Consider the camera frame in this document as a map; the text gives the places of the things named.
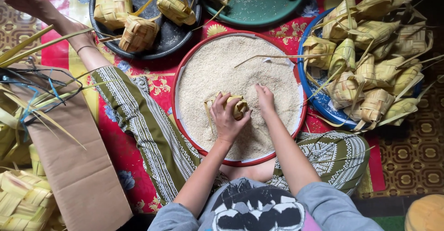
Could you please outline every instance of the black tray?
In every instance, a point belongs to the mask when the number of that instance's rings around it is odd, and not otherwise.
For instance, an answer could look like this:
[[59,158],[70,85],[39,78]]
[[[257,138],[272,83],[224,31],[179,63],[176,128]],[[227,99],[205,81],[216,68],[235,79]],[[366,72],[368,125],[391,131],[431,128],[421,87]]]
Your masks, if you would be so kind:
[[[133,11],[136,12],[141,6],[143,6],[148,0],[132,0]],[[108,35],[121,35],[123,29],[117,29],[114,31],[106,28],[102,23],[96,22],[94,19],[94,7],[96,0],[90,0],[89,2],[89,17],[91,19],[92,27],[98,32]],[[186,42],[188,42],[192,35],[192,29],[196,28],[200,22],[202,13],[202,7],[199,5],[198,0],[194,0],[192,10],[196,14],[196,23],[193,25],[183,24],[181,27],[177,26],[174,22],[167,19],[164,15],[157,19],[155,22],[159,24],[160,30],[157,33],[156,40],[154,41],[152,50],[144,50],[142,52],[125,52],[119,48],[119,41],[105,42],[105,46],[111,49],[113,52],[120,56],[137,59],[137,60],[151,60],[163,57],[170,53],[175,52],[181,48]],[[139,17],[150,19],[159,14],[157,9],[156,0],[154,0],[140,15]],[[102,34],[97,33],[99,38],[105,38]]]

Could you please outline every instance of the printed graphic on shirt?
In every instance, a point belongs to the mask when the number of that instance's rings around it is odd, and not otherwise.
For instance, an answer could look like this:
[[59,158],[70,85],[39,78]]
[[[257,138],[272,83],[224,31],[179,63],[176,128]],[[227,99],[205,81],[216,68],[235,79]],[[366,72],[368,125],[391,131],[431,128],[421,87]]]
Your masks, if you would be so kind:
[[288,191],[257,188],[247,179],[230,184],[212,211],[213,231],[297,231],[305,220],[304,207]]

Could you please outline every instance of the uncooked rice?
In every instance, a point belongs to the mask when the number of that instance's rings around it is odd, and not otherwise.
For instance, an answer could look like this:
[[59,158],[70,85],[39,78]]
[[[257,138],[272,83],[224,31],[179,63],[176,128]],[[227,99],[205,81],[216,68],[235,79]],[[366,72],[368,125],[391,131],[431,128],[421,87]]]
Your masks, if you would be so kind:
[[266,85],[274,93],[276,111],[289,132],[293,132],[298,118],[299,93],[297,82],[286,59],[254,58],[237,68],[240,62],[258,54],[282,55],[269,42],[247,36],[226,36],[211,41],[190,58],[179,84],[179,109],[182,123],[189,135],[202,149],[210,151],[217,131],[208,123],[203,102],[218,92],[243,95],[250,109],[251,121],[243,128],[227,155],[232,160],[256,159],[274,151],[268,128],[258,105],[256,83]]

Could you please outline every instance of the gray sweatshirt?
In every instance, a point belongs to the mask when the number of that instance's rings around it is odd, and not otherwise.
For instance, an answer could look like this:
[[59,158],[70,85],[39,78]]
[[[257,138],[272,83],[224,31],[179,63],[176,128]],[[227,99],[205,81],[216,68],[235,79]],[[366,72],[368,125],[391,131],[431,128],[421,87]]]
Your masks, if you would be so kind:
[[184,206],[162,207],[148,231],[384,231],[328,183],[288,191],[239,178],[219,188],[196,219]]

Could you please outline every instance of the round tray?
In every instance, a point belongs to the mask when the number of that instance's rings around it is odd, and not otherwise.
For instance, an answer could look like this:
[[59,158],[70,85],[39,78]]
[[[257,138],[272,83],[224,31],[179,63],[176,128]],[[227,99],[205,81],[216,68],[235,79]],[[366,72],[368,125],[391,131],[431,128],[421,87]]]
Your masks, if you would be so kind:
[[[181,131],[181,133],[191,142],[191,144],[197,149],[197,151],[199,152],[199,154],[202,155],[207,155],[208,152],[204,149],[202,149],[194,140],[193,138],[190,136],[190,134],[188,133],[188,131],[186,130],[186,128],[184,127],[184,125],[182,124],[182,120],[178,119],[178,115],[180,116],[180,109],[179,109],[179,99],[178,94],[179,94],[179,82],[183,73],[183,70],[186,68],[186,64],[188,62],[188,60],[194,55],[194,53],[199,50],[202,46],[204,46],[205,44],[207,44],[210,41],[214,41],[216,39],[219,38],[223,38],[226,36],[248,36],[248,37],[253,37],[253,38],[260,38],[263,39],[265,41],[268,41],[270,43],[270,45],[274,46],[275,48],[279,49],[283,54],[288,54],[287,51],[285,50],[284,47],[282,47],[279,43],[273,41],[271,38],[264,36],[262,34],[258,34],[258,33],[254,33],[254,32],[250,32],[250,31],[240,31],[240,30],[234,30],[234,31],[228,31],[228,32],[223,32],[223,33],[218,33],[215,34],[201,42],[199,42],[195,47],[193,47],[186,55],[185,57],[182,59],[182,61],[179,64],[179,67],[177,69],[176,75],[174,77],[174,83],[173,83],[173,89],[172,89],[172,111],[173,111],[173,116],[174,119],[176,121],[176,124],[179,128],[179,130]],[[302,89],[302,86],[300,85],[300,79],[298,74],[298,68],[295,65],[293,68],[293,74],[294,77],[298,83],[298,91],[299,91],[299,95],[300,95],[300,102],[303,102],[305,100],[307,100],[307,95],[305,94],[304,90]],[[304,123],[304,118],[305,118],[305,114],[307,112],[307,104],[303,104],[299,107],[299,116],[297,119],[297,123],[295,125],[296,127],[296,131],[292,134],[293,138],[296,138],[297,133],[301,130],[302,125]],[[267,154],[263,157],[257,158],[257,159],[249,159],[249,160],[231,160],[231,159],[227,159],[225,158],[225,160],[223,161],[223,164],[228,165],[228,166],[236,166],[236,167],[241,167],[241,166],[250,166],[250,165],[256,165],[256,164],[260,164],[263,163],[265,161],[268,161],[272,158],[274,158],[276,156],[275,152],[272,152],[270,154]]]
[[[330,13],[332,9],[329,9],[314,18],[310,24],[305,28],[304,34],[302,35],[302,39],[299,42],[299,49],[297,51],[298,55],[304,54],[304,47],[302,46],[307,37],[311,33],[311,28],[314,27],[318,22],[320,22],[325,16],[327,16],[328,13]],[[318,37],[322,37],[322,29],[315,30],[315,34]],[[315,96],[312,97],[313,93],[316,92],[318,87],[314,85],[313,82],[309,81],[303,72],[304,70],[304,59],[298,58],[297,59],[297,67],[301,71],[299,73],[299,77],[301,80],[302,87],[304,88],[304,92],[307,94],[307,97],[310,98],[310,101],[312,102],[314,108],[316,108],[317,111],[319,111],[327,120],[329,120],[332,123],[335,124],[341,124],[347,119],[347,115],[344,113],[343,109],[336,110],[332,103],[330,96],[326,95],[324,92],[320,91]],[[311,67],[307,66],[307,72],[311,74]],[[321,70],[320,71],[320,78],[315,80],[321,85],[324,84],[325,81],[327,81],[327,70]],[[413,89],[413,95],[412,97],[417,97],[419,93],[421,92],[421,85],[422,82],[419,82]],[[343,125],[344,128],[347,129],[353,129],[356,127],[358,122],[353,121],[351,119],[348,119],[346,123]]]
[[[138,8],[143,6],[148,0],[132,0],[133,2],[133,11],[136,12]],[[160,30],[157,33],[156,40],[154,41],[154,47],[152,50],[145,50],[142,52],[125,52],[119,48],[119,41],[109,41],[105,42],[105,46],[107,46],[113,52],[119,54],[120,56],[137,59],[137,60],[151,60],[163,57],[170,53],[175,52],[186,42],[188,42],[192,35],[192,29],[196,28],[199,24],[202,7],[198,4],[199,0],[194,0],[192,10],[196,14],[196,23],[188,26],[183,24],[181,27],[176,25],[174,22],[167,19],[165,16],[160,17],[155,22],[159,24]],[[123,33],[123,29],[117,29],[114,31],[109,30],[100,22],[97,22],[94,19],[94,8],[96,5],[96,0],[90,0],[89,2],[89,17],[91,19],[92,27],[96,30],[97,36],[99,38],[105,38],[104,36],[98,32],[105,33],[108,35],[117,36]],[[140,15],[144,19],[150,19],[159,14],[159,10],[157,9],[156,0],[154,0]]]
[[[217,18],[229,24],[261,27],[281,21],[294,13],[303,0],[230,0],[228,7]],[[203,6],[215,15],[220,5],[203,0]]]

